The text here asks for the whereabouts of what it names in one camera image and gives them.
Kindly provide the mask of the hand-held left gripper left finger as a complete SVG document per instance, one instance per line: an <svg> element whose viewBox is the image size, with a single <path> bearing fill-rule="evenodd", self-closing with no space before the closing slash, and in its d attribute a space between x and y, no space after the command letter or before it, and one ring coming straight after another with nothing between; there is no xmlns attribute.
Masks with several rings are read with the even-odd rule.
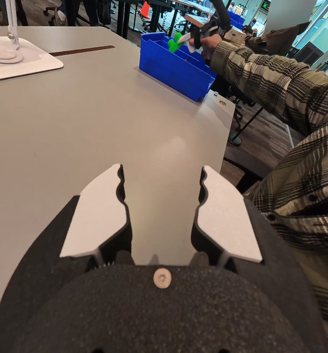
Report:
<svg viewBox="0 0 328 353"><path fill-rule="evenodd" d="M124 183L123 166L114 164L82 190L60 258L91 256L97 265L109 265L119 251L131 252Z"/></svg>

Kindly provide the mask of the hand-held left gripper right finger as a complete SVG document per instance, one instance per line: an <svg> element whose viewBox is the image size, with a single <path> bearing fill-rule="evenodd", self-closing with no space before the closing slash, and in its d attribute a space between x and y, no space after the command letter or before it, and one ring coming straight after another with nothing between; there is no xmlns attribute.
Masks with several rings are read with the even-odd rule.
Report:
<svg viewBox="0 0 328 353"><path fill-rule="evenodd" d="M225 266L231 259L263 262L244 197L208 165L201 170L198 202L192 245L207 255L209 266Z"/></svg>

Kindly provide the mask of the green two-stud mega block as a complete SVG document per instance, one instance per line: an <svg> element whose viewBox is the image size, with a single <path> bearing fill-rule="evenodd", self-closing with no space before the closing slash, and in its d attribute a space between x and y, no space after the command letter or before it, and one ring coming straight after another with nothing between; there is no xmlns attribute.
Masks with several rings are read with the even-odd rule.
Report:
<svg viewBox="0 0 328 353"><path fill-rule="evenodd" d="M185 44L185 41L179 43L179 40L181 39L182 34L181 33L176 33L174 38L170 38L167 45L168 45L168 50L171 53L175 53L181 46Z"/></svg>

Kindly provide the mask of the blue plastic bin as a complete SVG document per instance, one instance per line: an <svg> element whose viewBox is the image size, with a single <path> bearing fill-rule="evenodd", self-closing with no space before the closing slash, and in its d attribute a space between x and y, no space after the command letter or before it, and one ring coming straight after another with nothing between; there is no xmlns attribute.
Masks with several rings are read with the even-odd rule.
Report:
<svg viewBox="0 0 328 353"><path fill-rule="evenodd" d="M169 52L165 32L141 35L139 69L179 93L198 101L209 92L216 74L205 64L201 54L191 54L186 44Z"/></svg>
<svg viewBox="0 0 328 353"><path fill-rule="evenodd" d="M245 18L243 18L238 14L235 14L232 11L228 11L228 15L233 27L236 27L237 29L240 29L240 30L244 27Z"/></svg>

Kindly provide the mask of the person's right forearm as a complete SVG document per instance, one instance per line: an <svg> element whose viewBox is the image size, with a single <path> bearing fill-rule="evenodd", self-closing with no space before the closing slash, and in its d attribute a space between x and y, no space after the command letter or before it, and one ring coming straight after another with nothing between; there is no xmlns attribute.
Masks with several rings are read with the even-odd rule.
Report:
<svg viewBox="0 0 328 353"><path fill-rule="evenodd" d="M294 59L257 55L221 41L211 71L304 136L325 128L328 134L328 76Z"/></svg>

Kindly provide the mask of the person's right hand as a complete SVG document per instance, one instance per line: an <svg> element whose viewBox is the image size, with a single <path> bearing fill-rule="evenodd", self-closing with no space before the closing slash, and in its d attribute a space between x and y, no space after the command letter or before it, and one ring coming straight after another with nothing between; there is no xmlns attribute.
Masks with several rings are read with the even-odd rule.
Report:
<svg viewBox="0 0 328 353"><path fill-rule="evenodd" d="M190 45L196 47L198 44L198 39L200 39L200 46L203 47L203 51L201 52L202 58L204 61L210 60L216 47L222 41L221 36L219 33L215 33L210 36L202 37L201 35L197 35L190 39Z"/></svg>

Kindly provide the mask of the wood top office desk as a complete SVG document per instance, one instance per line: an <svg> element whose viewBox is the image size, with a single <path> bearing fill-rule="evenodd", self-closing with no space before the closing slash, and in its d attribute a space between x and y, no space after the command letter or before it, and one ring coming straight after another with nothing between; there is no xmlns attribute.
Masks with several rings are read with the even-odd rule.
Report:
<svg viewBox="0 0 328 353"><path fill-rule="evenodd" d="M203 27L205 24L207 24L209 22L208 18L206 18L206 17L188 14L188 13L185 14L184 18L190 24L193 24L194 26L196 26L198 28Z"/></svg>

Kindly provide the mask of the black office chair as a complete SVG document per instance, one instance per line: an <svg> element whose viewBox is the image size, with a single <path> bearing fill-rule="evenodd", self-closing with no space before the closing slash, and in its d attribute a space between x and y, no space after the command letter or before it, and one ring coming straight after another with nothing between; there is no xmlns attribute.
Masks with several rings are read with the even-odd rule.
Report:
<svg viewBox="0 0 328 353"><path fill-rule="evenodd" d="M236 86L230 84L221 75L216 76L216 79L210 89L214 92L217 92L224 98L230 98L231 96L234 96L235 98L239 99L242 104L247 104L249 107L254 107L256 104L252 99L245 95Z"/></svg>

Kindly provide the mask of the grey framed panel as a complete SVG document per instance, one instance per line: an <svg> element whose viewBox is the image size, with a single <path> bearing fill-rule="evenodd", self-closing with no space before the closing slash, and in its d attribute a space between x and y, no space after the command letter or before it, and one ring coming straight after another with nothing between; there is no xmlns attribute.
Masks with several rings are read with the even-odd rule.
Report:
<svg viewBox="0 0 328 353"><path fill-rule="evenodd" d="M299 63L305 63L311 67L323 55L323 51L316 47L312 42L308 42L300 51L296 53L293 59Z"/></svg>

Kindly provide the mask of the black tripod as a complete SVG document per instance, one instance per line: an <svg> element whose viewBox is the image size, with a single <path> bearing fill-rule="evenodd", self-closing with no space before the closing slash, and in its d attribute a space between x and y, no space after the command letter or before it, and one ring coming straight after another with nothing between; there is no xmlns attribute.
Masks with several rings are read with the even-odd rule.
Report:
<svg viewBox="0 0 328 353"><path fill-rule="evenodd" d="M235 121L237 121L238 127L236 128L236 134L229 133L228 143L230 143L235 147L240 147L242 143L240 139L240 135L242 134L242 132L244 132L247 129L247 127L250 126L250 124L259 116L259 114L262 111L263 111L263 108L262 107L259 108L259 110L248 120L248 122L244 126L241 126L241 121L239 120L239 118L243 117L242 113L235 110L233 118L235 119Z"/></svg>

